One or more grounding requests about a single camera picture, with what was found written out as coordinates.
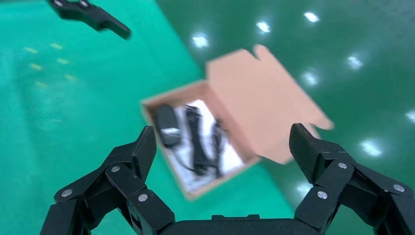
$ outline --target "black cable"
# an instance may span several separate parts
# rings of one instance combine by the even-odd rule
[[[224,150],[224,130],[220,123],[220,120],[216,120],[216,122],[212,125],[212,151],[213,151],[213,161],[212,167],[216,170],[216,178],[222,177],[222,172],[220,170],[221,165],[221,154]]]
[[[173,156],[176,158],[176,160],[179,163],[179,165],[181,165],[184,169],[187,169],[187,170],[193,171],[194,173],[197,173],[195,169],[192,169],[192,168],[186,166],[186,164],[184,164],[184,162],[182,161],[182,159],[180,158],[180,156],[175,151],[175,148],[170,148],[170,150],[173,153]]]
[[[196,175],[203,176],[206,175],[211,162],[202,148],[199,135],[199,124],[202,115],[199,113],[199,108],[197,107],[186,105],[185,109],[186,119],[190,130],[190,140],[193,145],[193,152],[191,155],[193,170]]]

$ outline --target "green floor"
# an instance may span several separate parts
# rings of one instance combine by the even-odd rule
[[[130,41],[59,20],[44,1],[0,3],[4,234],[38,234],[56,190],[98,167],[113,146],[134,140],[145,124],[141,99],[197,80],[206,60],[257,43],[270,48],[334,121],[334,130],[320,131],[324,139],[415,188],[415,3],[96,4],[132,29]],[[193,38],[205,38],[201,48]],[[277,184],[257,165],[190,203],[158,155],[147,182],[178,220],[211,214],[290,217],[309,185],[295,163],[280,166],[276,175]],[[369,233],[345,208],[328,232]],[[94,234],[132,233],[113,212]]]
[[[155,2],[98,1],[130,41],[62,21],[44,1],[0,4],[2,234],[39,234],[58,189],[137,138],[140,100],[203,76]],[[177,220],[293,215],[261,165],[190,203],[158,154],[147,184]],[[133,233],[115,211],[93,234]]]

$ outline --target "black robotic finger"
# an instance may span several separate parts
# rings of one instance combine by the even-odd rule
[[[72,2],[68,0],[48,0],[50,6],[64,20],[81,21],[96,31],[109,29],[123,39],[131,36],[131,30],[101,7],[87,0]]]

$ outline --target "cardboard box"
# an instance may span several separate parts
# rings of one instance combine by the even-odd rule
[[[185,196],[192,200],[257,163],[261,157],[280,164],[292,160],[288,147],[293,123],[330,129],[332,122],[298,86],[264,46],[254,47],[255,56],[238,50],[207,63],[201,80],[142,102],[143,114],[153,125],[153,112],[161,104],[173,107],[201,99],[228,130],[228,139],[244,167]],[[183,185],[177,178],[181,189]]]

